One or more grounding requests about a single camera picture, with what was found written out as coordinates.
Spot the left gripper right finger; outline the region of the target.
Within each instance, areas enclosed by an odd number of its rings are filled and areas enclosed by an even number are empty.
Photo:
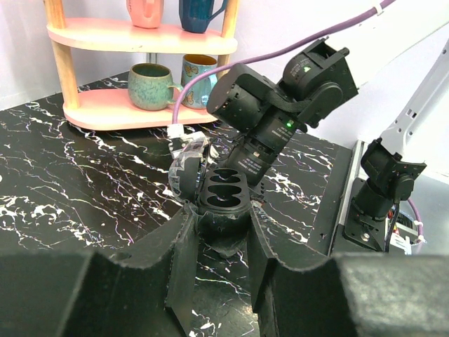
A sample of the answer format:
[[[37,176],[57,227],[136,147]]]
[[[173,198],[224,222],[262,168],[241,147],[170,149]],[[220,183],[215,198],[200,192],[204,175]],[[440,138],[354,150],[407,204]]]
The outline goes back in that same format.
[[[357,336],[334,258],[289,239],[269,241],[258,206],[247,236],[250,297],[261,336]]]

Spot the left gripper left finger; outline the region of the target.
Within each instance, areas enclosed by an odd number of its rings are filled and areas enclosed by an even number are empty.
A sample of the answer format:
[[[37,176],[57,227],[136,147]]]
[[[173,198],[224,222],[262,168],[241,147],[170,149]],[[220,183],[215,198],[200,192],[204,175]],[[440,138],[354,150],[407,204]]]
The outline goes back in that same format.
[[[188,336],[199,217],[190,206],[118,256],[83,257],[63,336]]]

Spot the black earbud charging case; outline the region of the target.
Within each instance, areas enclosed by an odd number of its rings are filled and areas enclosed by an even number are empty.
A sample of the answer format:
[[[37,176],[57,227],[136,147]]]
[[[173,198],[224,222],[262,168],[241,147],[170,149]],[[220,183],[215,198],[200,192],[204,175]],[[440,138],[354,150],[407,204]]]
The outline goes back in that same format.
[[[250,192],[242,172],[213,166],[212,148],[205,136],[170,142],[168,182],[179,202],[193,205],[204,242],[229,258],[241,250],[251,224]]]

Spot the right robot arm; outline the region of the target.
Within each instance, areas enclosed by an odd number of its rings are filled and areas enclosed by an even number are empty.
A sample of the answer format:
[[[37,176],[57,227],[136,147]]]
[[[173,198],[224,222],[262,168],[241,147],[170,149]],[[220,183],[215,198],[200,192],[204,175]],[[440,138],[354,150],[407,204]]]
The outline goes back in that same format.
[[[296,130],[320,121],[358,94],[380,69],[448,23],[447,1],[379,1],[365,13],[293,45],[296,55],[273,82],[250,60],[221,67],[208,112],[243,134],[222,165],[257,185]],[[406,149],[448,89],[443,51],[407,105],[367,147],[364,179],[350,178],[330,246],[410,254],[421,244],[422,223],[406,232],[399,204],[409,199],[425,163]]]

